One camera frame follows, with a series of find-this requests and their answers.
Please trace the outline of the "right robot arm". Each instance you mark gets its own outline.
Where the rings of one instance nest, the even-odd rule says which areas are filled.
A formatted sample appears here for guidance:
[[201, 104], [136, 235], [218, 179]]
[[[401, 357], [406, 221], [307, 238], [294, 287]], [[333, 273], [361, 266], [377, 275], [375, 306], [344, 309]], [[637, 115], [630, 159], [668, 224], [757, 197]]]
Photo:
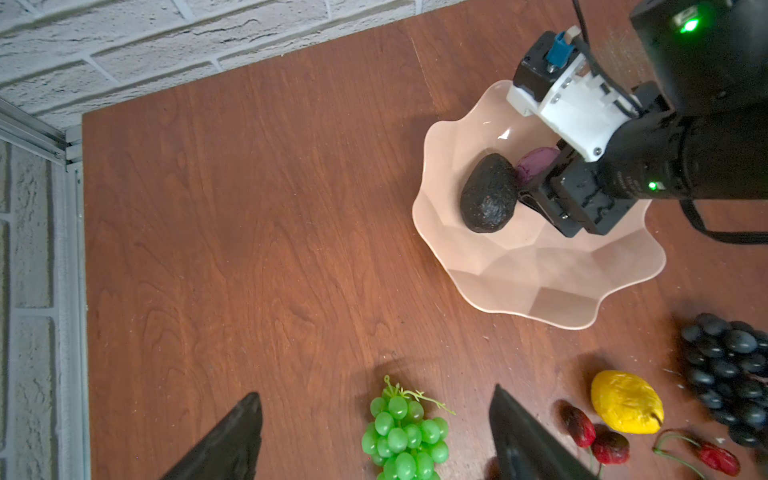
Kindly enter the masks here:
[[567, 237], [609, 233], [640, 200], [676, 201], [705, 232], [697, 201], [767, 196], [766, 3], [643, 1], [630, 20], [653, 81], [622, 88], [576, 25], [539, 37], [507, 95], [558, 137], [517, 192]]

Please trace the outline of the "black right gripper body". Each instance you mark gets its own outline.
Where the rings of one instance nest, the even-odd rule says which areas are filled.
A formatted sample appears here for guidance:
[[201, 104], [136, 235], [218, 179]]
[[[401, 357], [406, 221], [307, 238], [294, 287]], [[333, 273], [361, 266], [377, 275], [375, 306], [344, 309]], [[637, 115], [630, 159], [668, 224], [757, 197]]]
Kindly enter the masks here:
[[561, 152], [529, 184], [518, 185], [518, 200], [568, 238], [582, 230], [604, 236], [635, 205], [608, 193], [598, 181], [597, 164], [576, 152]]

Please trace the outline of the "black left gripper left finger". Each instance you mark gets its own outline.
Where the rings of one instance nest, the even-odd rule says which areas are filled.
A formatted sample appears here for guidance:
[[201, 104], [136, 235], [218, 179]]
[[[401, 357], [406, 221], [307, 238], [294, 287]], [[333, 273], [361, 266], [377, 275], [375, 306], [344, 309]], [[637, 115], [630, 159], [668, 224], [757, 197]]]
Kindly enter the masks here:
[[253, 480], [262, 427], [260, 396], [250, 392], [163, 479]]

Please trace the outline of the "green fake grape bunch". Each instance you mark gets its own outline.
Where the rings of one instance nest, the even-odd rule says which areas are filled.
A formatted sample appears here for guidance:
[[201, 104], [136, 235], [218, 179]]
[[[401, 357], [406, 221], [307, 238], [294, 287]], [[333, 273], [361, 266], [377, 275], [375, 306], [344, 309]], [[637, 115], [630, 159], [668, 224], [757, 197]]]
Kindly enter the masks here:
[[440, 479], [450, 458], [451, 427], [445, 415], [454, 412], [418, 389], [383, 377], [384, 387], [369, 403], [370, 421], [360, 445], [378, 479]]

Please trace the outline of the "dark blue fake grape bunch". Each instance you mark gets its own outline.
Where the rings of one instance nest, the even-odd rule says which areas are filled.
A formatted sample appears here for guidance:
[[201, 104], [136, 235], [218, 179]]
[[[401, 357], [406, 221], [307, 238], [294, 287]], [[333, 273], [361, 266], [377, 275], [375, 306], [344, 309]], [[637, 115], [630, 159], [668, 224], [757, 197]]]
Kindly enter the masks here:
[[767, 452], [767, 332], [701, 313], [680, 330], [694, 397], [735, 443]]

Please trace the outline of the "dark fake avocado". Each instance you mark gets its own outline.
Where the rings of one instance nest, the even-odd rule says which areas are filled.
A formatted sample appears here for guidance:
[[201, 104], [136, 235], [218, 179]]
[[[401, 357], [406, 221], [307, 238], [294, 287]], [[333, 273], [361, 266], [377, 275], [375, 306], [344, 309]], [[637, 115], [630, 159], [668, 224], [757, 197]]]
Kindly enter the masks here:
[[497, 153], [483, 157], [468, 177], [459, 198], [464, 224], [480, 234], [504, 228], [514, 215], [516, 185], [516, 170], [505, 157]]

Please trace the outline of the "yellow fake lemon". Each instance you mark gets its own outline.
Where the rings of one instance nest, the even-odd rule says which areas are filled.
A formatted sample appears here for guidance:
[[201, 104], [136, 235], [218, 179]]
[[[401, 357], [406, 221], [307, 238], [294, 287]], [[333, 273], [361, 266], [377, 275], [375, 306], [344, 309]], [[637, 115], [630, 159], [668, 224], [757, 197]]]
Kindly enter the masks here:
[[611, 429], [619, 433], [650, 435], [664, 424], [661, 398], [641, 377], [617, 370], [603, 370], [592, 380], [592, 406]]

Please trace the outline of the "purple fake fig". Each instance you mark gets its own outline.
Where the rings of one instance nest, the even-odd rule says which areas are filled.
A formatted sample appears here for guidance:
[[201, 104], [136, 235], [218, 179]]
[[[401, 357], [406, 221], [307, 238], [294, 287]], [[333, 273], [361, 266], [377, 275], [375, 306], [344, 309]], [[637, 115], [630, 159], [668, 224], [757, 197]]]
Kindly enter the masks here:
[[527, 153], [516, 165], [516, 178], [519, 186], [526, 186], [537, 175], [544, 172], [560, 155], [556, 147], [541, 147]]

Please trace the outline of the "red fake cherry pair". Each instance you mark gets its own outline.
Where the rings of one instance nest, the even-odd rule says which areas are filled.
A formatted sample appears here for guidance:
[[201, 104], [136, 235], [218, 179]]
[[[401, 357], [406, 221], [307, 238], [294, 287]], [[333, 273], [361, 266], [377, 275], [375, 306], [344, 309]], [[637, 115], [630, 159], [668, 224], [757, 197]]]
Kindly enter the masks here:
[[692, 448], [698, 461], [710, 470], [720, 472], [729, 477], [735, 478], [741, 473], [741, 463], [738, 458], [730, 451], [721, 448], [711, 442], [698, 440], [688, 435], [676, 432], [665, 432], [659, 436], [652, 452], [662, 458], [672, 460], [694, 472], [699, 479], [707, 479], [707, 476], [692, 463], [679, 458], [670, 453], [665, 445], [670, 440], [680, 440]]

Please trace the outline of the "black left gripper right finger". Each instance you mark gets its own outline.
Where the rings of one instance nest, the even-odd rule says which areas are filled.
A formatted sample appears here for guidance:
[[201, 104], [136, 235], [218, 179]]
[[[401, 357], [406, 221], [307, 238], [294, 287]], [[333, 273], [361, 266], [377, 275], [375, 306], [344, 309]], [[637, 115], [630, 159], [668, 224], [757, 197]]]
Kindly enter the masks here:
[[489, 423], [500, 479], [597, 479], [500, 384], [494, 388]]

